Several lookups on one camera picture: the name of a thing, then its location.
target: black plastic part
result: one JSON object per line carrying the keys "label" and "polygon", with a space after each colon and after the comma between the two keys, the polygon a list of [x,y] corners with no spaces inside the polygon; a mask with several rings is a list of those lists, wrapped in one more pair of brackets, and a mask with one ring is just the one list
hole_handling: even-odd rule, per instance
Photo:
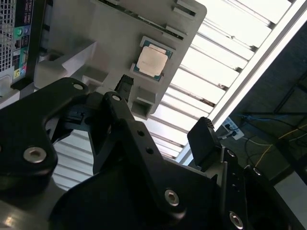
{"label": "black plastic part", "polygon": [[195,164],[203,171],[209,168],[219,158],[222,146],[208,118],[201,117],[188,133],[188,140]]}
{"label": "black plastic part", "polygon": [[[63,78],[0,110],[1,191],[22,196],[46,186],[58,159],[45,126],[53,124],[49,129],[55,129],[63,110],[83,102],[88,93],[83,83]],[[46,158],[41,163],[27,162],[24,151],[29,147],[42,148]]]}
{"label": "black plastic part", "polygon": [[244,169],[248,220],[254,230],[305,230],[270,181]]}
{"label": "black plastic part", "polygon": [[101,108],[105,119],[94,125],[102,128],[100,134],[98,129],[95,135],[93,131],[90,132],[90,141],[95,150],[94,174],[127,157],[132,165],[140,169],[144,176],[143,183],[148,187],[157,209],[168,218],[182,219],[185,215],[184,201],[174,207],[167,203],[164,195],[167,189],[177,190],[176,177],[168,174],[163,157],[144,123],[134,120],[126,101],[115,92],[104,95]]}
{"label": "black plastic part", "polygon": [[142,172],[123,159],[69,190],[52,212],[52,229],[210,229],[215,183],[180,165],[169,161],[164,164],[169,175],[180,178],[176,192],[179,201],[188,204],[180,222],[165,223]]}
{"label": "black plastic part", "polygon": [[115,91],[118,92],[126,102],[129,100],[130,91],[133,86],[133,78],[124,74],[119,83],[117,84]]}

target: screw hole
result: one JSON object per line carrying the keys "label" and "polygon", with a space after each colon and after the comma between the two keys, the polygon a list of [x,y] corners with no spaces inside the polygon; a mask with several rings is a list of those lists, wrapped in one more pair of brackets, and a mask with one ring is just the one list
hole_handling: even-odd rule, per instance
{"label": "screw hole", "polygon": [[239,180],[239,177],[234,172],[232,173],[232,176]]}
{"label": "screw hole", "polygon": [[146,148],[146,152],[149,153],[149,154],[153,154],[154,151],[151,148]]}
{"label": "screw hole", "polygon": [[138,130],[138,134],[139,134],[141,137],[144,137],[144,136],[145,136],[145,134],[144,134],[142,131],[140,131],[140,130]]}
{"label": "screw hole", "polygon": [[121,100],[121,98],[120,98],[119,96],[116,96],[116,95],[113,95],[112,98],[113,98],[114,100],[116,100],[116,101],[120,101],[120,100]]}
{"label": "screw hole", "polygon": [[235,184],[233,184],[232,187],[233,187],[237,192],[240,191],[239,188],[238,188]]}
{"label": "screw hole", "polygon": [[74,86],[76,89],[78,89],[78,90],[83,90],[83,86],[81,86],[81,85],[74,84],[73,86]]}
{"label": "screw hole", "polygon": [[32,151],[32,152],[30,152],[30,156],[34,157],[34,158],[39,158],[40,152],[39,151]]}

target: cable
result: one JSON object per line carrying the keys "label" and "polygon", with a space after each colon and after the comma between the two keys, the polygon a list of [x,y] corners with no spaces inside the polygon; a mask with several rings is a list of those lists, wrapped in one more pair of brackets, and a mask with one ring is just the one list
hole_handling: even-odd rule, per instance
{"label": "cable", "polygon": [[[301,128],[304,128],[304,127],[306,127],[306,126],[307,126],[307,124],[305,124],[305,125],[303,125],[303,126],[300,126],[300,127],[298,127],[297,129],[294,129],[294,130],[292,130],[292,131],[290,131],[290,132],[287,132],[287,133],[283,134],[282,136],[280,136],[278,139],[280,140],[280,139],[282,139],[282,138],[288,136],[289,134],[294,133],[294,132],[296,132],[296,131],[298,131],[298,130],[300,130]],[[263,154],[261,155],[260,159],[258,160],[258,162],[257,162],[256,165],[255,165],[256,167],[257,167],[257,165],[260,163],[260,161],[262,160],[263,156],[270,150],[270,148],[271,148],[272,146],[273,146],[273,145],[270,145],[270,146],[263,152]]]}
{"label": "cable", "polygon": [[300,138],[302,138],[302,137],[304,137],[304,136],[306,136],[306,135],[307,135],[307,133],[305,133],[305,134],[303,134],[303,135],[301,135],[301,136],[299,136],[299,137],[297,137],[297,138],[293,138],[293,139],[289,140],[289,142],[290,142],[290,141],[294,141],[294,140],[298,140],[298,139],[300,139]]}
{"label": "cable", "polygon": [[218,140],[225,140],[225,139],[227,139],[227,138],[229,138],[229,137],[233,137],[233,136],[235,136],[235,135],[236,135],[236,132],[229,132],[229,133],[226,134],[225,136],[218,137],[217,139],[218,139]]}
{"label": "cable", "polygon": [[285,124],[285,125],[288,125],[288,126],[290,126],[290,127],[292,127],[292,128],[298,128],[298,127],[296,127],[296,126],[294,126],[294,125],[291,125],[291,124],[289,124],[289,123],[287,123],[287,122],[284,122],[284,121],[281,121],[281,120],[277,120],[277,119],[271,119],[271,120],[272,120],[272,121],[278,121],[278,122],[281,122],[281,123],[283,123],[283,124]]}
{"label": "cable", "polygon": [[249,154],[248,154],[248,141],[251,139],[251,138],[253,138],[254,136],[252,136],[252,137],[250,137],[250,138],[244,138],[244,139],[246,139],[246,141],[245,141],[245,143],[244,143],[244,152],[245,152],[245,154],[246,154],[246,156],[247,156],[247,159],[246,159],[246,165],[248,165],[249,163],[248,163],[248,160],[250,160],[250,162],[252,163],[252,165],[253,166],[255,166],[255,164],[254,164],[254,162],[251,160],[251,156],[249,156]]}
{"label": "cable", "polygon": [[280,119],[280,118],[286,117],[288,115],[281,115],[281,116],[278,116],[276,118],[257,118],[257,117],[253,117],[251,115],[243,115],[243,114],[237,114],[237,116],[244,117],[248,120],[271,121],[271,120],[274,120],[274,119]]}
{"label": "cable", "polygon": [[269,145],[271,145],[271,144],[261,144],[261,143],[258,143],[258,142],[255,142],[255,141],[251,140],[250,138],[242,138],[242,139],[250,141],[250,142],[254,143],[255,145],[261,145],[261,146],[269,146]]}

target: white ceiling slat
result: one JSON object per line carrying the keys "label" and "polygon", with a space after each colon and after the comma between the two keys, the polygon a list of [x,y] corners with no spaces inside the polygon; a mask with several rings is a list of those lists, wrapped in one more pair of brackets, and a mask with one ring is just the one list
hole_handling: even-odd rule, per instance
{"label": "white ceiling slat", "polygon": [[196,35],[192,41],[192,45],[198,47],[207,56],[224,63],[232,69],[240,67],[243,69],[247,64],[247,61],[240,56],[229,52],[221,46],[212,43],[210,40],[205,39],[199,35]]}
{"label": "white ceiling slat", "polygon": [[63,186],[63,187],[69,187],[72,188],[74,186],[76,186],[77,184],[79,184],[81,181],[76,181],[73,179],[70,179],[68,177],[63,177],[61,175],[57,175],[56,173],[53,173],[53,179],[54,182],[58,185],[58,186]]}
{"label": "white ceiling slat", "polygon": [[67,187],[67,186],[63,186],[63,185],[60,185],[60,184],[57,184],[57,186],[65,191],[68,191],[70,189],[70,187]]}
{"label": "white ceiling slat", "polygon": [[77,181],[85,181],[86,179],[90,178],[93,175],[93,174],[81,173],[78,172],[77,170],[71,170],[66,166],[62,166],[60,164],[57,165],[56,174],[66,176]]}
{"label": "white ceiling slat", "polygon": [[67,155],[69,157],[73,157],[76,158],[80,161],[84,161],[85,163],[88,164],[93,164],[94,159],[93,159],[93,155],[91,152],[88,151],[82,151],[79,148],[73,148],[72,145],[68,145],[65,142],[58,142],[54,145],[54,148],[57,152],[63,154],[63,155]]}
{"label": "white ceiling slat", "polygon": [[240,3],[238,0],[224,0],[224,1],[227,2],[230,5],[233,5],[234,7],[238,8],[238,9],[240,9],[243,12],[249,13],[250,15],[254,16],[255,18],[257,18],[259,21],[264,23],[266,26],[269,26],[270,23],[271,23],[270,20],[268,20],[265,17],[261,16],[259,13],[257,13],[256,11],[250,9],[246,5]]}
{"label": "white ceiling slat", "polygon": [[150,118],[147,121],[138,117],[135,117],[135,119],[138,121],[142,121],[150,132],[164,137],[165,139],[171,140],[180,145],[186,145],[186,143],[188,142],[187,134],[184,132],[164,125],[160,122],[154,121]]}
{"label": "white ceiling slat", "polygon": [[243,46],[239,44],[234,39],[232,39],[230,35],[216,30],[206,22],[200,26],[198,33],[246,60],[250,60],[254,55],[254,52],[250,49],[249,46]]}
{"label": "white ceiling slat", "polygon": [[59,164],[65,165],[68,168],[78,169],[79,171],[86,174],[93,174],[93,165],[87,164],[82,161],[78,161],[76,158],[65,156],[61,153],[58,153]]}
{"label": "white ceiling slat", "polygon": [[183,101],[180,101],[176,98],[168,96],[165,94],[161,100],[161,104],[169,106],[177,111],[182,111],[184,114],[189,114],[190,117],[198,120],[202,116],[208,116],[208,113],[188,104]]}
{"label": "white ceiling slat", "polygon": [[174,158],[176,158],[179,154],[179,152],[177,151],[174,151],[172,149],[169,149],[165,146],[162,146],[162,145],[159,145],[159,144],[156,144],[156,146],[158,147],[159,151],[162,152],[162,153],[165,153],[165,154],[168,154]]}
{"label": "white ceiling slat", "polygon": [[91,152],[92,148],[91,148],[91,144],[88,140],[89,140],[88,137],[87,138],[82,137],[82,136],[76,134],[75,131],[73,131],[72,134],[69,137],[65,138],[62,141],[64,143],[69,143],[69,144],[76,146],[80,149]]}
{"label": "white ceiling slat", "polygon": [[225,94],[224,90],[211,85],[181,69],[177,70],[172,80],[172,84],[187,91],[193,92],[194,94],[203,97],[214,104],[218,103],[222,96]]}
{"label": "white ceiling slat", "polygon": [[195,73],[195,75],[200,76],[215,85],[221,84],[229,87],[239,75],[235,70],[193,48],[188,49],[181,65],[188,68],[190,72]]}
{"label": "white ceiling slat", "polygon": [[223,31],[241,42],[259,47],[271,32],[252,15],[221,0],[197,0],[207,8],[206,18],[220,26]]}
{"label": "white ceiling slat", "polygon": [[182,102],[188,103],[191,106],[194,106],[194,107],[196,107],[196,108],[198,108],[198,109],[200,109],[200,110],[202,110],[206,113],[210,113],[213,109],[212,106],[209,106],[209,105],[205,104],[204,102],[201,102],[200,101],[201,99],[195,99],[191,95],[186,95],[186,94],[179,92],[177,90],[174,90],[170,87],[166,90],[165,94],[172,96],[172,97],[174,97],[174,98],[176,98],[176,99],[178,99]]}
{"label": "white ceiling slat", "polygon": [[154,142],[160,146],[164,146],[164,147],[167,147],[168,149],[171,149],[173,151],[176,151],[176,152],[180,152],[182,151],[182,147],[179,147],[179,146],[176,146],[170,142],[167,142],[165,140],[162,140],[160,138],[156,138],[156,137],[152,137]]}
{"label": "white ceiling slat", "polygon": [[188,117],[182,113],[179,113],[173,109],[167,108],[166,106],[161,105],[161,104],[157,107],[155,113],[152,114],[152,116],[157,117],[161,120],[164,120],[179,128],[182,128],[186,130],[187,132],[190,131],[191,128],[197,122],[196,119]]}
{"label": "white ceiling slat", "polygon": [[258,14],[277,24],[291,6],[287,0],[238,0]]}

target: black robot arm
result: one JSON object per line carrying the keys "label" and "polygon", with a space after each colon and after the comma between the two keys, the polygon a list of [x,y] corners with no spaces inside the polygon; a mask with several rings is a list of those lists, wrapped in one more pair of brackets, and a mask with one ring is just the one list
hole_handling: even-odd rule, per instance
{"label": "black robot arm", "polygon": [[[256,168],[238,165],[202,117],[188,134],[201,171],[162,157],[127,106],[133,79],[90,93],[61,79],[0,110],[0,224],[16,229],[304,229]],[[53,144],[87,131],[94,176],[57,188]]]}

